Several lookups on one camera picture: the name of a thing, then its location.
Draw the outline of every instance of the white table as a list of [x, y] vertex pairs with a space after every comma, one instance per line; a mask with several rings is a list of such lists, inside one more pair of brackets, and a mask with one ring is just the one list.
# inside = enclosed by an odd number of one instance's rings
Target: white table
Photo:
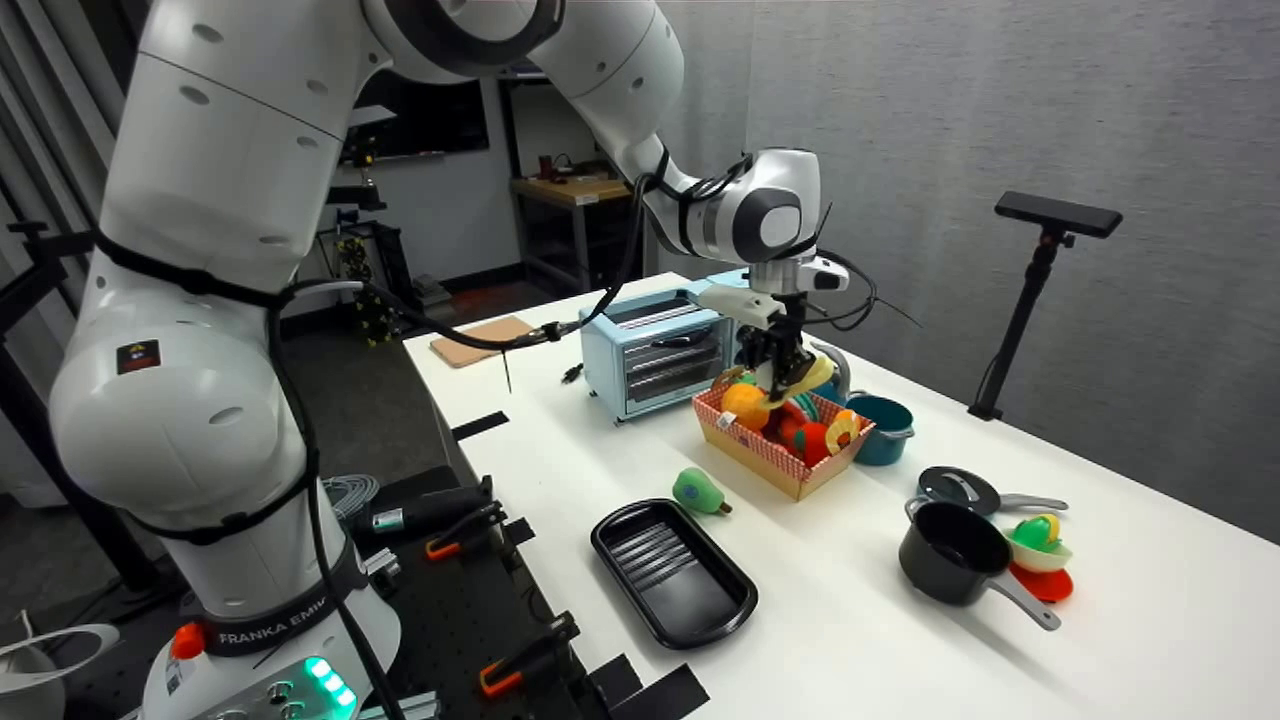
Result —
[[[679, 275], [650, 275], [628, 297], [670, 283]], [[568, 321], [590, 298], [519, 314]], [[699, 717], [1280, 717], [1280, 547], [1009, 424], [970, 421], [957, 401], [867, 359], [848, 354], [857, 389], [916, 410], [907, 455], [894, 466], [850, 466], [792, 504], [708, 449], [686, 406], [617, 427], [583, 383], [562, 389], [580, 338], [513, 350], [513, 396], [499, 359], [456, 371], [427, 338], [413, 338], [407, 354], [448, 424], [494, 406], [513, 417], [462, 453], [494, 480], [507, 512], [533, 520], [536, 541], [519, 550], [546, 605], [580, 620], [583, 666], [628, 653], [646, 682], [686, 662], [711, 693]], [[686, 465], [728, 490], [736, 512], [702, 528], [757, 578], [760, 608], [736, 635], [670, 653], [650, 638], [586, 536], [612, 508], [666, 495]], [[1074, 550], [1074, 594], [1061, 605], [1061, 632], [1039, 632], [994, 593], [976, 608], [943, 608], [899, 575], [902, 498], [926, 465], [1073, 504], [1064, 541]]]

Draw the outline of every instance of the black stand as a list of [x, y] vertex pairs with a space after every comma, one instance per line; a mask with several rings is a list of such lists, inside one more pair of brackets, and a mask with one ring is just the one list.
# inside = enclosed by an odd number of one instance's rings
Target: black stand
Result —
[[107, 504], [82, 495], [72, 482], [72, 477], [64, 471], [55, 443], [53, 443], [53, 433], [49, 433], [43, 401], [26, 383], [26, 374], [6, 354], [6, 344], [4, 344], [12, 323], [21, 323], [49, 292], [55, 292], [59, 280], [64, 280], [64, 267], [59, 267], [55, 250], [38, 250], [22, 275], [16, 275], [12, 283], [0, 287], [0, 410], [22, 436], [31, 455], [43, 465], [49, 480], [69, 495], [69, 508], [82, 520], [88, 536], [115, 563], [119, 578], [127, 589], [154, 589], [160, 570], [151, 567], [142, 547], [127, 536], [122, 520]]
[[1039, 248], [1026, 264], [1026, 280], [1022, 280], [1022, 292], [1011, 309], [998, 350], [991, 354], [991, 369], [979, 379], [979, 396], [968, 403], [968, 410], [979, 421], [998, 421], [998, 390], [1004, 390], [1009, 369], [1017, 359], [1017, 348], [1026, 332], [1026, 321], [1036, 312], [1036, 298], [1048, 283], [1056, 248], [1074, 248], [1073, 232], [1105, 240], [1122, 219], [1119, 211], [1108, 211], [1108, 209], [1083, 209], [1083, 202], [1064, 202], [1064, 199], [1045, 199], [1045, 197], [1022, 197], [1022, 191], [1004, 191], [994, 202], [994, 216], [1039, 224]]

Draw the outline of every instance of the floor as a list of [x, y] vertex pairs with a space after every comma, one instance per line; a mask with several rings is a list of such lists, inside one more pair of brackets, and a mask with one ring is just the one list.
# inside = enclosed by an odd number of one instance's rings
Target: floor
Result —
[[[545, 287], [529, 280], [499, 283], [462, 283], [456, 287], [456, 321], [481, 321], [507, 309], [546, 298]], [[427, 390], [403, 354], [400, 344], [372, 348], [354, 321], [345, 312], [304, 314], [284, 326], [288, 371], [301, 389], [301, 401], [314, 424], [321, 471], [372, 471], [380, 480], [400, 480], [440, 465], [440, 440], [427, 421]], [[0, 498], [0, 642], [16, 638], [16, 615], [31, 608], [49, 620], [82, 620], [102, 608], [102, 600], [130, 600], [115, 589], [110, 563], [95, 550], [93, 536], [69, 512], [22, 512], [12, 498]], [[142, 661], [173, 632], [174, 611], [154, 615], [154, 632], [115, 649]], [[88, 680], [93, 696], [110, 703], [107, 693], [139, 688], [139, 675]]]

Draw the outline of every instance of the red lid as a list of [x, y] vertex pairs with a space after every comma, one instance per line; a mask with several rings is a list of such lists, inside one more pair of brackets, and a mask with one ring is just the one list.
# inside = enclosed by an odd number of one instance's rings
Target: red lid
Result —
[[198, 654], [198, 653], [202, 653], [202, 627], [198, 627], [198, 625], [178, 625], [178, 627], [173, 632], [169, 653], [173, 653], [174, 661]]
[[1019, 563], [1009, 563], [1009, 570], [1039, 600], [1039, 605], [1061, 605], [1073, 594], [1073, 575], [1064, 567], [1056, 570], [1026, 570]]

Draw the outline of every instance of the green light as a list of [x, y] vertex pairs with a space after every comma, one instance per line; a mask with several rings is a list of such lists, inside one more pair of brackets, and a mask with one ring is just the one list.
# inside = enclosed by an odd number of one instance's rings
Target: green light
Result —
[[313, 654], [309, 675], [325, 680], [325, 675], [333, 675], [333, 662], [325, 654]]

